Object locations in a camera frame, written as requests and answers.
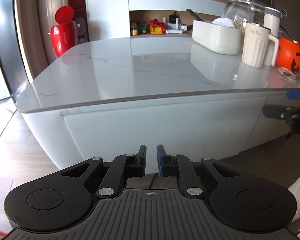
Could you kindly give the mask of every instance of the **white table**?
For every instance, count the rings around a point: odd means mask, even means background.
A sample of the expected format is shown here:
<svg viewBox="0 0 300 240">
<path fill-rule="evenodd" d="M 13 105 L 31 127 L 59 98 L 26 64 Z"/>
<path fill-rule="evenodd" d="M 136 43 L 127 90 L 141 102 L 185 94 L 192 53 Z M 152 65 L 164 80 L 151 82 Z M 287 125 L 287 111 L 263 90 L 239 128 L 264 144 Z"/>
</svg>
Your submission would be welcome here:
<svg viewBox="0 0 300 240">
<path fill-rule="evenodd" d="M 147 173 L 157 171 L 156 146 L 199 161 L 221 159 L 283 135 L 288 126 L 261 114 L 265 103 L 300 105 L 300 88 L 276 67 L 252 68 L 186 37 L 137 37 L 73 47 L 45 69 L 17 100 L 34 136 L 60 169 L 147 146 Z"/>
</svg>

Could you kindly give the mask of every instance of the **crosshair symbol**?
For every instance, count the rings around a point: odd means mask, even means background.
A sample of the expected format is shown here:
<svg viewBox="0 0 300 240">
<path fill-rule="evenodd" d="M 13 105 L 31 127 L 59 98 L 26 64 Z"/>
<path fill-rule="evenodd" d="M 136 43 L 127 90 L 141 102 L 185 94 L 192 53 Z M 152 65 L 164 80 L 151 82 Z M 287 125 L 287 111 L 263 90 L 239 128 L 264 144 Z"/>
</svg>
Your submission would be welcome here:
<svg viewBox="0 0 300 240">
<path fill-rule="evenodd" d="M 147 195 L 149 195 L 150 197 L 152 197 L 153 195 L 157 194 L 157 193 L 154 193 L 153 191 L 149 191 L 146 193 Z"/>
</svg>

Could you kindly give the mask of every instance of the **white tumbler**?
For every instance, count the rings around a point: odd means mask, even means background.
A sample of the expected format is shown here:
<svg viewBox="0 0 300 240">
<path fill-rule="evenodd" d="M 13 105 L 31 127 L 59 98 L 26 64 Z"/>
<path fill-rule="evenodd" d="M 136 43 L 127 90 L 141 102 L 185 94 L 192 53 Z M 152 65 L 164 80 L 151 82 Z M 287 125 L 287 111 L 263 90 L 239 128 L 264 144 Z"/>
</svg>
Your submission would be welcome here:
<svg viewBox="0 0 300 240">
<path fill-rule="evenodd" d="M 244 44 L 242 52 L 242 61 L 255 68 L 261 68 L 265 58 L 269 40 L 274 42 L 274 52 L 271 59 L 271 65 L 275 65 L 279 50 L 279 40 L 271 35 L 269 28 L 263 27 L 256 23 L 246 24 L 244 34 Z"/>
<path fill-rule="evenodd" d="M 269 28 L 271 30 L 271 34 L 275 37 L 278 37 L 279 35 L 280 19 L 281 19 L 280 11 L 271 7 L 266 7 L 265 20 L 263 22 L 263 26 Z M 273 52 L 274 52 L 274 43 L 272 41 L 269 41 L 263 64 L 267 66 L 271 66 L 271 59 L 272 59 Z"/>
</svg>

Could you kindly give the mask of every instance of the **yellow container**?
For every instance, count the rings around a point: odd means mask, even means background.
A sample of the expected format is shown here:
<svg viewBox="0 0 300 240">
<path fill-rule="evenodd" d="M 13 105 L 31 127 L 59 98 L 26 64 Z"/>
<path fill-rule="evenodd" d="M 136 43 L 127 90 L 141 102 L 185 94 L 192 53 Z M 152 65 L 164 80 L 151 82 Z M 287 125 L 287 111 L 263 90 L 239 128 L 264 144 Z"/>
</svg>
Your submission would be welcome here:
<svg viewBox="0 0 300 240">
<path fill-rule="evenodd" d="M 150 26 L 150 33 L 151 34 L 165 34 L 166 30 L 165 28 L 160 28 L 160 27 L 152 27 Z"/>
</svg>

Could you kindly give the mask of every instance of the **silver screw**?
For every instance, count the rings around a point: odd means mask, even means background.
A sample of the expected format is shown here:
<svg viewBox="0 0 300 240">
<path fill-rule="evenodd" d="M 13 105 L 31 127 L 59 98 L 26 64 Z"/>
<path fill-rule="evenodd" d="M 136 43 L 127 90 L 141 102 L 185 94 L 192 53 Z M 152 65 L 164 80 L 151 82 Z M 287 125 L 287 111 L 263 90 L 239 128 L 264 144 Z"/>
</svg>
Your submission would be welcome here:
<svg viewBox="0 0 300 240">
<path fill-rule="evenodd" d="M 99 190 L 99 194 L 103 196 L 110 196 L 114 193 L 114 190 L 109 187 L 104 187 L 101 190 Z"/>
<path fill-rule="evenodd" d="M 202 194 L 202 189 L 198 188 L 198 187 L 191 187 L 191 188 L 188 188 L 187 190 L 188 194 L 189 195 L 200 195 Z"/>
</svg>

